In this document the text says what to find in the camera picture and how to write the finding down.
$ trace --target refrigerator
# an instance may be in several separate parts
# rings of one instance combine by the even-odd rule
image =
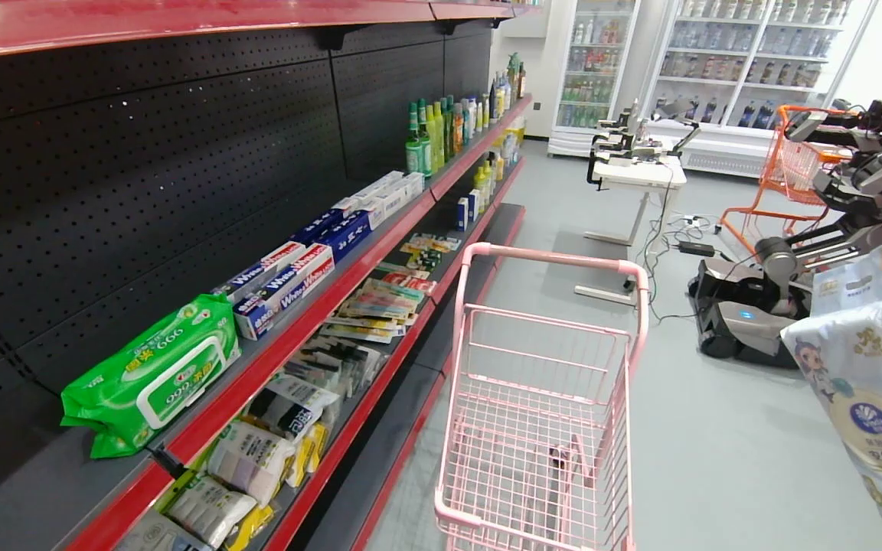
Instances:
[[[683,166],[760,176],[781,105],[830,107],[878,0],[671,0],[643,114],[690,102]],[[675,142],[679,122],[648,123]]]
[[[548,153],[587,157],[598,119],[611,119],[641,0],[570,3],[567,48]]]

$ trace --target cartoon character print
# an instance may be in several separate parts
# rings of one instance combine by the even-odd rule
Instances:
[[[845,379],[835,377],[831,379],[829,370],[822,363],[822,349],[811,342],[795,339],[795,362],[802,368],[802,373],[812,385],[816,394],[825,396],[831,404],[836,393],[843,394],[847,398],[853,397],[853,387]]]

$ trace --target shopping cart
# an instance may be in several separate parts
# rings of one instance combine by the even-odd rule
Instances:
[[[474,255],[613,269],[641,266],[489,243],[470,245],[455,297],[451,400],[434,491],[448,549],[589,551],[634,548],[628,381],[637,332],[465,303]]]
[[[794,112],[828,111],[794,105],[783,105],[778,108],[779,123],[774,132],[769,154],[767,154],[764,170],[760,175],[759,188],[753,203],[748,207],[734,207],[724,210],[720,216],[720,224],[730,231],[746,248],[745,254],[755,253],[756,242],[763,237],[778,234],[793,235],[799,231],[810,230],[818,226],[820,220],[829,214],[828,207],[815,195],[812,179],[816,172],[835,166],[848,159],[848,151],[829,145],[816,143],[794,142],[785,137],[785,128]],[[764,191],[776,191],[785,195],[792,203],[823,207],[818,215],[799,215],[797,213],[778,213],[773,210],[760,209],[760,200]],[[731,216],[743,215],[739,226],[731,223]],[[780,227],[763,229],[763,219],[778,220]]]

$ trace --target floor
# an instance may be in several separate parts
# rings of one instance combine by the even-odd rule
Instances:
[[[505,202],[526,206],[515,245],[567,253],[634,257],[630,250],[582,240],[584,230],[620,233],[638,198],[595,191],[586,165],[550,159],[528,141],[528,164]],[[753,199],[753,181],[691,172],[675,209],[717,216]],[[784,206],[780,197],[770,203]],[[650,207],[647,219],[658,217]],[[703,239],[724,248],[720,237]],[[688,314],[684,296],[697,257],[661,256],[655,311]],[[501,265],[486,304],[632,328],[627,307],[573,294],[573,286],[615,285],[590,269],[518,260]],[[693,321],[652,322],[631,383],[632,496],[638,551],[882,551],[882,520],[842,444],[798,373],[714,360],[696,350]],[[446,421],[438,398],[367,548],[437,551],[444,538],[431,502]]]

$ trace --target power adapter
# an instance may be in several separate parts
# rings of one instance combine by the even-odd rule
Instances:
[[[713,256],[714,254],[717,254],[717,249],[711,247],[711,245],[707,245],[706,243],[679,241],[679,244],[676,245],[676,248],[679,248],[679,252],[686,253],[688,255]]]

